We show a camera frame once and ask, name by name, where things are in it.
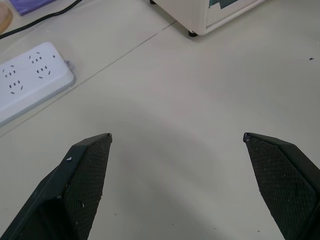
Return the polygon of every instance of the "purple object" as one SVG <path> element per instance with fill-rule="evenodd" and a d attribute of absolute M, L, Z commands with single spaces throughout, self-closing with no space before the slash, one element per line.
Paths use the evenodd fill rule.
<path fill-rule="evenodd" d="M 17 12 L 23 16 L 55 0 L 10 0 Z"/>

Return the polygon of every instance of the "power strip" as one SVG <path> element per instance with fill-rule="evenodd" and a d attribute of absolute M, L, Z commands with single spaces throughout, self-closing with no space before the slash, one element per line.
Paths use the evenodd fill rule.
<path fill-rule="evenodd" d="M 74 82 L 73 73 L 50 42 L 0 64 L 0 127 Z"/>

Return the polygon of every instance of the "black cable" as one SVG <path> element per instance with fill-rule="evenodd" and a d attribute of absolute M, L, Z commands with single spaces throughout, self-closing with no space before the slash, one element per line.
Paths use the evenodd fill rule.
<path fill-rule="evenodd" d="M 83 1 L 83 0 L 76 0 L 76 1 L 75 1 L 74 3 L 72 3 L 70 6 L 67 6 L 65 9 L 63 9 L 63 10 L 61 10 L 61 11 L 57 11 L 57 12 L 48 14 L 48 15 L 46 15 L 46 16 L 43 16 L 43 17 L 39 18 L 38 20 L 35 20 L 35 21 L 29 23 L 28 25 L 25 25 L 25 26 L 22 26 L 22 27 L 19 27 L 19 28 L 15 29 L 15 30 L 6 32 L 6 33 L 0 35 L 0 40 L 1 40 L 1 39 L 4 39 L 4 38 L 6 38 L 6 37 L 9 37 L 9 36 L 11 36 L 11 35 L 13 35 L 13 34 L 17 34 L 17 33 L 19 33 L 19 32 L 22 32 L 22 31 L 24 31 L 24 30 L 26 30 L 26 29 L 29 29 L 29 28 L 33 27 L 34 25 L 37 25 L 37 24 L 39 24 L 39 23 L 41 23 L 41 22 L 43 22 L 43 21 L 45 21 L 45 20 L 47 20 L 47 19 L 50 19 L 50 18 L 52 18 L 52 17 L 56 17 L 56 16 L 59 16 L 59 15 L 62 15 L 62 14 L 64 14 L 64 13 L 68 12 L 69 10 L 71 10 L 72 8 L 74 8 L 76 5 L 78 5 L 78 4 L 79 4 L 80 2 L 82 2 L 82 1 Z"/>

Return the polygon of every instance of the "white power strip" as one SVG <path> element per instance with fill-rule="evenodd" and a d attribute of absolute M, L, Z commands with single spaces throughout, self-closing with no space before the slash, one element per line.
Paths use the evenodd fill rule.
<path fill-rule="evenodd" d="M 50 42 L 0 64 L 0 127 L 74 82 L 73 73 Z"/>

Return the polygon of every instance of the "white floor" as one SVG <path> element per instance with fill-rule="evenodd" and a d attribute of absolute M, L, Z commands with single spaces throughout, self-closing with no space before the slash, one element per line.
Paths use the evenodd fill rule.
<path fill-rule="evenodd" d="M 320 167 L 319 12 L 269 0 L 191 39 L 147 0 L 95 0 L 5 39 L 1 61 L 53 42 L 77 84 L 0 128 L 0 234 L 71 145 L 111 132 L 90 240 L 283 240 L 242 137 Z"/>

